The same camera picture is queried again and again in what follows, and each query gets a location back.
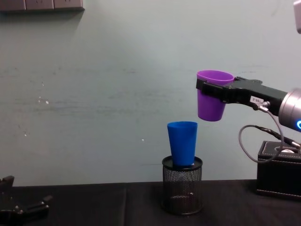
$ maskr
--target black table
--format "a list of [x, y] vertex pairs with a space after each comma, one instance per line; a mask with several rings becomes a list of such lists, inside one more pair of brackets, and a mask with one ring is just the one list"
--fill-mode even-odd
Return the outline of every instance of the black table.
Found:
[[301, 202], [260, 196], [255, 180], [204, 181], [203, 210], [180, 217], [160, 207], [162, 183], [15, 187], [24, 203], [48, 194], [47, 219], [29, 226], [294, 226]]

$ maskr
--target mesh pencil holder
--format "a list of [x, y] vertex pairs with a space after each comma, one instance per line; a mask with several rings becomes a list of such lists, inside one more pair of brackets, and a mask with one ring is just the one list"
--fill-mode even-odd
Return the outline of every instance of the mesh pencil holder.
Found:
[[203, 208], [201, 195], [202, 165], [195, 157], [188, 167], [173, 165], [171, 156], [163, 159], [163, 200], [162, 207], [176, 215], [190, 215]]

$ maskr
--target black box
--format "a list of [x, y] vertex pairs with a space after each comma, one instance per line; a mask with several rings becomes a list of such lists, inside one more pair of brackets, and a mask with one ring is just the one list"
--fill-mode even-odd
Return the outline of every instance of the black box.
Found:
[[[264, 141], [258, 153], [258, 160], [271, 158], [279, 142]], [[257, 186], [259, 194], [301, 199], [301, 153], [282, 152], [275, 160], [257, 165]]]

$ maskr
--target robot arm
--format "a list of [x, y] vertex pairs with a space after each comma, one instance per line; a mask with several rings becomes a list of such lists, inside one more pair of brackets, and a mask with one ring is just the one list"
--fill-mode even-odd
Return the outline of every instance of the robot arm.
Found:
[[301, 132], [301, 89], [286, 93], [263, 86], [262, 81], [241, 77], [224, 86], [198, 79], [197, 89], [227, 104], [243, 104], [254, 110], [262, 110], [264, 104], [273, 115], [279, 117], [281, 125]]

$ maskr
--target gray wall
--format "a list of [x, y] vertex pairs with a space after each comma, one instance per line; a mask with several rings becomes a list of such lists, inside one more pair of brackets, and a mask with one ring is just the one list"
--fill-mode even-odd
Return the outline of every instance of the gray wall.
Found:
[[[301, 77], [293, 1], [86, 0], [84, 13], [0, 17], [0, 172], [17, 185], [161, 180], [166, 124], [199, 123], [204, 179], [256, 177], [238, 130], [263, 113], [197, 118], [196, 71], [289, 91]], [[298, 134], [285, 130], [288, 136]], [[255, 156], [262, 140], [250, 129]]]

